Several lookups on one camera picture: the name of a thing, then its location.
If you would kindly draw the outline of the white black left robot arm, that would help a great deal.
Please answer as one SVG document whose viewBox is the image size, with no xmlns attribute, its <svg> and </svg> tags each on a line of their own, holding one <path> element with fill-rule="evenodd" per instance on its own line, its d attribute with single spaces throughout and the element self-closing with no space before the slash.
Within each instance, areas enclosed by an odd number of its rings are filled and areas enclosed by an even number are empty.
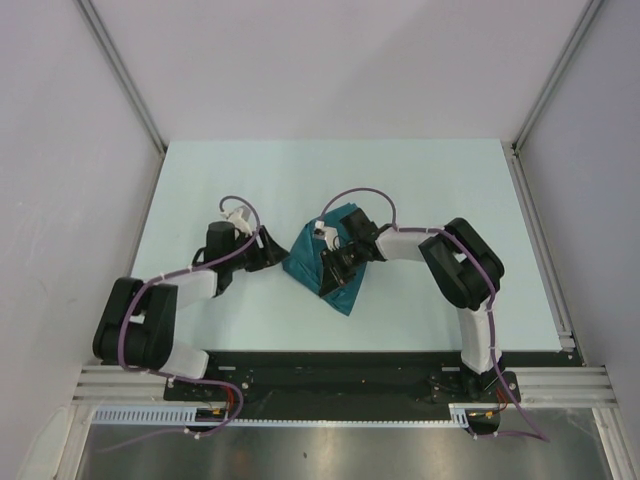
<svg viewBox="0 0 640 480">
<path fill-rule="evenodd" d="M 93 338 L 94 355 L 107 364 L 186 378 L 197 398 L 214 397 L 221 376 L 208 367 L 206 351 L 175 338 L 177 312 L 222 295 L 235 272 L 260 271 L 288 256 L 264 226 L 253 231 L 237 222 L 211 223 L 189 267 L 150 286 L 133 277 L 115 281 Z"/>
</svg>

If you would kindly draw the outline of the teal cloth napkin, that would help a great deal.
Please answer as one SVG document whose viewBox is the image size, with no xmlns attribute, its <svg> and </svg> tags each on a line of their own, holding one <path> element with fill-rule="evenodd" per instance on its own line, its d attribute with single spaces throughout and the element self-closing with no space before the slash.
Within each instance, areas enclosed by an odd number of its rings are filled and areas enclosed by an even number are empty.
<svg viewBox="0 0 640 480">
<path fill-rule="evenodd" d="M 355 203 L 346 203 L 330 210 L 324 216 L 325 225 L 336 228 L 342 242 L 350 240 L 351 236 L 340 223 L 340 220 L 353 213 L 357 208 L 358 206 Z M 303 227 L 291 247 L 290 255 L 282 262 L 282 268 L 312 293 L 318 294 L 323 274 L 320 253 L 326 248 L 326 242 L 314 237 L 315 223 L 316 218 Z M 340 314 L 349 316 L 356 303 L 366 268 L 366 264 L 359 266 L 351 282 L 327 294 L 323 297 L 323 300 Z"/>
</svg>

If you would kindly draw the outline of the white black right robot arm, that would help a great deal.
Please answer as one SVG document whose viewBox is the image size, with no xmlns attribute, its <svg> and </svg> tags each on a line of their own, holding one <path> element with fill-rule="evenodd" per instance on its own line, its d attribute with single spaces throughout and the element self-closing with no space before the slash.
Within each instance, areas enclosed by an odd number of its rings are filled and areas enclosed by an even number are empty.
<svg viewBox="0 0 640 480">
<path fill-rule="evenodd" d="M 502 367 L 497 347 L 493 304 L 505 273 L 502 261 L 463 218 L 441 228 L 377 226 L 356 209 L 340 223 L 349 239 L 317 220 L 313 233 L 326 243 L 319 295 L 350 284 L 359 267 L 371 262 L 408 260 L 427 265 L 444 298 L 458 310 L 461 388 L 473 401 L 484 401 L 496 389 Z"/>
</svg>

